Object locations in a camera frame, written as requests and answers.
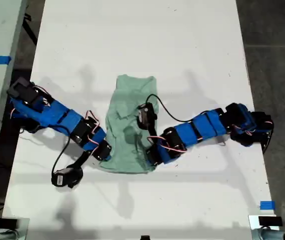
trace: green cloth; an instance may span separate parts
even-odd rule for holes
[[[136,78],[121,75],[117,78],[106,115],[106,140],[112,146],[111,159],[100,162],[100,167],[114,173],[141,174],[153,171],[146,159],[149,132],[137,125],[137,107],[146,102],[150,94],[157,94],[153,76]],[[157,99],[148,100],[158,113]]]

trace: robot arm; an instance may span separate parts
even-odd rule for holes
[[[160,136],[156,136],[157,115],[153,105],[146,102],[138,109],[138,126],[148,130],[148,139],[152,140],[152,145],[146,153],[147,160],[153,166],[173,162],[189,147],[225,134],[229,134],[232,140],[245,147],[259,142],[265,151],[274,129],[270,115],[264,112],[250,112],[245,105],[232,103],[226,107],[226,112],[221,108],[204,111],[191,120],[181,121],[184,123],[165,129]]]
[[[112,148],[105,140],[106,133],[99,126],[99,122],[92,112],[92,117],[86,114],[84,118],[55,100],[42,87],[24,78],[19,78],[11,85],[7,94],[14,106],[10,117],[19,119],[24,130],[36,133],[40,129],[52,128],[66,135],[68,143],[71,139],[84,150],[75,163],[64,169],[55,171],[57,161],[55,162],[51,182],[56,187],[68,185],[72,188],[79,183],[83,176],[81,165],[89,156],[93,156],[99,161],[108,161],[111,158]]]

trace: gray floor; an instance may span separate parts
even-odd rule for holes
[[[29,0],[26,10],[32,16],[30,26],[36,34],[44,2]],[[237,7],[254,105],[256,110],[271,114],[275,122],[264,160],[276,213],[285,224],[285,0],[237,0]],[[15,68],[31,69],[35,49],[22,30]],[[0,198],[5,195],[6,187],[0,190]]]

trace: red and white wire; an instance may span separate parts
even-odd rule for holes
[[[95,127],[93,128],[93,130],[91,131],[91,133],[94,134],[96,128],[98,128],[101,123],[100,123],[100,121],[98,120],[98,118],[94,115],[94,113],[93,113],[91,110],[86,111],[86,115],[85,115],[84,119],[87,119],[87,118],[88,118],[88,113],[90,113],[91,116],[93,117],[93,119],[95,119],[95,121],[96,121],[96,123],[95,123],[96,126],[95,126]]]
[[[94,148],[94,150],[90,153],[89,157],[93,155],[94,151],[99,147],[99,143],[92,140],[88,135],[87,135],[87,138],[89,140],[89,142],[93,143],[93,144],[96,144],[97,146]]]
[[[32,88],[40,89],[40,90],[44,91],[46,94],[48,94],[48,95],[50,96],[50,94],[49,94],[43,87],[41,87],[41,86],[35,85],[35,86],[33,86]]]
[[[153,142],[150,140],[150,139],[152,139],[152,138],[161,139],[161,140],[166,141],[166,139],[165,139],[164,137],[162,137],[162,136],[148,136],[148,137],[147,137],[147,140],[148,140],[151,144],[153,144]],[[185,152],[187,152],[187,150],[179,150],[179,149],[175,149],[175,148],[169,147],[167,141],[166,141],[166,143],[167,143],[167,146],[164,146],[164,145],[162,145],[162,144],[160,144],[160,146],[163,147],[164,149],[172,150],[172,151],[179,152],[179,153],[185,153]]]
[[[9,119],[12,119],[12,115],[13,115],[13,112],[16,110],[16,108],[13,108],[10,112],[10,118]]]

